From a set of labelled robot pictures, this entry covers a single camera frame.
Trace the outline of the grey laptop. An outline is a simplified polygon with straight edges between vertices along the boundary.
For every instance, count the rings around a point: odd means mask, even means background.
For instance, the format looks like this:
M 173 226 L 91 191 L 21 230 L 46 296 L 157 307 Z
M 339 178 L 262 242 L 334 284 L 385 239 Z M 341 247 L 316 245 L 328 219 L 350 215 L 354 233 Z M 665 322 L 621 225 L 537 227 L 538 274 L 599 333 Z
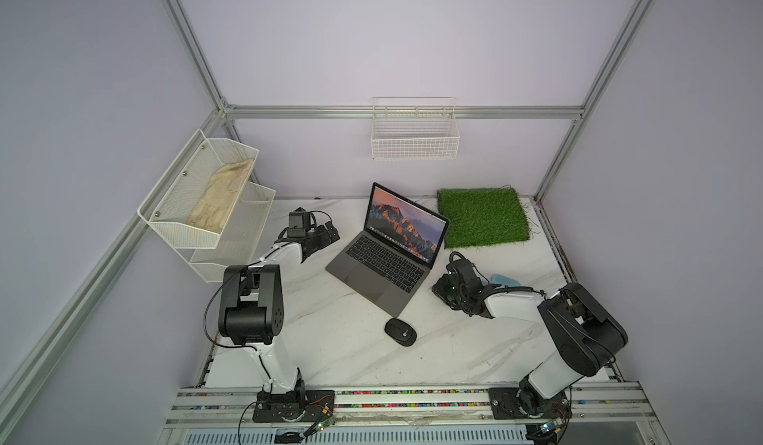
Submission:
M 393 318 L 431 272 L 450 222 L 374 183 L 361 232 L 326 271 Z

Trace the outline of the black wireless mouse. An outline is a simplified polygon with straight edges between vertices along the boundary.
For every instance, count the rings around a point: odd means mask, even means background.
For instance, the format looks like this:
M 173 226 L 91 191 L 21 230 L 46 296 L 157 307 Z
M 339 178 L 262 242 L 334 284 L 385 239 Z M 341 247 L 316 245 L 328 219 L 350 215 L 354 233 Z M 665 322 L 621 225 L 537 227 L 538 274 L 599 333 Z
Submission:
M 389 319 L 383 330 L 397 345 L 403 347 L 411 347 L 417 339 L 415 329 L 399 318 Z

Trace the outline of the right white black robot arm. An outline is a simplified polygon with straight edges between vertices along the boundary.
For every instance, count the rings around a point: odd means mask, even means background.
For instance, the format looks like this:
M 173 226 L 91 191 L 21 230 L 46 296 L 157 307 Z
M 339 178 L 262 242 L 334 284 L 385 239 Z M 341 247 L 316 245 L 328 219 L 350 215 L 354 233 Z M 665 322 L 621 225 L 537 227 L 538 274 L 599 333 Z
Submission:
M 470 317 L 529 321 L 548 331 L 554 352 L 516 387 L 490 389 L 496 419 L 570 417 L 565 391 L 594 377 L 628 344 L 625 329 L 579 283 L 548 295 L 500 275 L 488 280 L 471 260 L 453 252 L 432 292 L 451 310 Z

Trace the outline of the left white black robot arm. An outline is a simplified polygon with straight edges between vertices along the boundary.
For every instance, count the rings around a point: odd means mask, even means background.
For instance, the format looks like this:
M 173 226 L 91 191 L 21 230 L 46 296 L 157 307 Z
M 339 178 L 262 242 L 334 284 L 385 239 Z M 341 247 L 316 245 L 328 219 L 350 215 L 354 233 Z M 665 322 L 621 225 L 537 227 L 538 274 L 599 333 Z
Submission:
M 307 228 L 288 226 L 272 247 L 246 265 L 227 267 L 212 301 L 219 302 L 216 334 L 208 329 L 211 307 L 203 313 L 203 331 L 214 346 L 244 350 L 252 358 L 269 395 L 293 395 L 304 388 L 299 367 L 278 340 L 285 322 L 282 279 L 308 257 L 340 239 L 329 221 Z

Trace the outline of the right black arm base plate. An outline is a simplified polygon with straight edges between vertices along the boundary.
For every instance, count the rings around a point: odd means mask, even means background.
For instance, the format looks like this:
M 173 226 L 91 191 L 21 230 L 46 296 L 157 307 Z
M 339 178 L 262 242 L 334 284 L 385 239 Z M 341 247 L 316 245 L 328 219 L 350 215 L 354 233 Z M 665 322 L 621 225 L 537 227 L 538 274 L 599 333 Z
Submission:
M 494 419 L 567 419 L 569 402 L 564 393 L 544 399 L 527 387 L 491 387 L 489 403 Z

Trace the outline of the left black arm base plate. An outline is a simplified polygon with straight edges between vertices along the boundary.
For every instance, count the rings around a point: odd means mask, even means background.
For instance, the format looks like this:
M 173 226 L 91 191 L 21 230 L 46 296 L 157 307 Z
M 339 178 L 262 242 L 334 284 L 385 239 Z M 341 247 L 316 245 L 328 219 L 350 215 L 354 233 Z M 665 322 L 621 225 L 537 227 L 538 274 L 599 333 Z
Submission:
M 252 407 L 254 423 L 315 422 L 334 410 L 336 391 L 292 391 L 268 393 L 261 391 Z

